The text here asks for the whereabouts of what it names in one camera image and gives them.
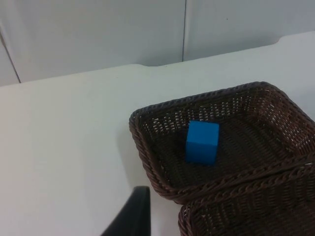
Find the basket rim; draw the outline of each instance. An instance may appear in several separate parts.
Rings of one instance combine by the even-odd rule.
[[[308,155],[301,156],[302,159],[306,159],[310,162],[315,161],[315,152]],[[278,175],[272,175],[267,178],[256,179],[249,183],[243,183],[234,188],[225,189],[216,194],[210,194],[209,196],[195,199],[186,205],[183,205],[178,214],[178,225],[182,236],[192,236],[193,225],[191,223],[191,216],[199,208],[208,204],[219,204],[223,201],[239,197],[241,195],[250,194],[256,191],[260,191],[269,187],[279,186],[285,182],[296,180],[298,178],[307,176],[315,172],[315,165],[305,165],[304,168],[295,167],[291,170],[287,170]]]
[[[174,200],[177,203],[184,204],[187,201],[191,200],[192,195],[193,198],[196,198],[196,190],[198,190],[200,195],[203,195],[212,191],[218,191],[225,187],[232,187],[241,182],[256,179],[257,177],[262,177],[265,175],[277,173],[279,171],[288,170],[288,168],[292,168],[295,165],[300,165],[300,161],[296,163],[296,159],[288,158],[288,162],[274,162],[272,165],[269,164],[256,169],[244,170],[236,174],[223,176],[222,178],[209,181],[208,183],[187,186],[184,188],[171,186],[168,181],[160,174],[163,172],[163,170],[156,160],[155,156],[152,154],[149,148],[149,144],[147,143],[144,135],[140,130],[140,119],[142,115],[147,115],[148,113],[151,114],[156,111],[160,111],[161,109],[169,111],[170,109],[176,109],[182,105],[185,105],[188,102],[193,103],[202,100],[216,99],[225,96],[226,94],[238,93],[246,89],[256,88],[272,89],[274,92],[276,92],[279,96],[282,97],[283,101],[285,101],[288,106],[296,111],[297,117],[303,120],[309,127],[312,128],[315,134],[314,121],[310,117],[308,117],[308,115],[304,113],[283,91],[268,82],[252,82],[236,87],[224,88],[217,91],[211,91],[193,96],[187,96],[184,98],[174,99],[140,108],[131,114],[129,118],[129,129],[136,143],[137,149],[139,151],[139,156],[142,160],[142,164],[144,169],[146,170],[147,176],[154,189],[161,196]]]

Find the white wall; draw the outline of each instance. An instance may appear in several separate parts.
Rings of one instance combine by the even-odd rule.
[[[5,48],[0,42],[0,86],[19,83]]]
[[[260,47],[314,29],[314,0],[187,0],[184,59]]]
[[[1,0],[22,82],[182,60],[185,0]]]

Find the brown wicker basket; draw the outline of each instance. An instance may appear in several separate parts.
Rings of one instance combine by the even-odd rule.
[[[310,164],[183,206],[181,235],[315,235],[315,154],[307,158]]]
[[[214,166],[185,162],[190,120],[220,124]],[[185,204],[277,173],[315,150],[315,124],[285,93],[255,82],[135,111],[129,127],[153,188]]]

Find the white table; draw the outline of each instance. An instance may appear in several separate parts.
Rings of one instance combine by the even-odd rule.
[[[315,118],[315,32],[161,67],[127,65],[0,88],[0,235],[98,236],[150,185],[128,130],[137,108],[268,81]],[[180,206],[151,190],[152,235]]]

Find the blue cube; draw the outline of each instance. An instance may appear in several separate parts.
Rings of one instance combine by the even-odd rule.
[[[186,161],[213,165],[219,141],[219,125],[190,121],[186,141]]]

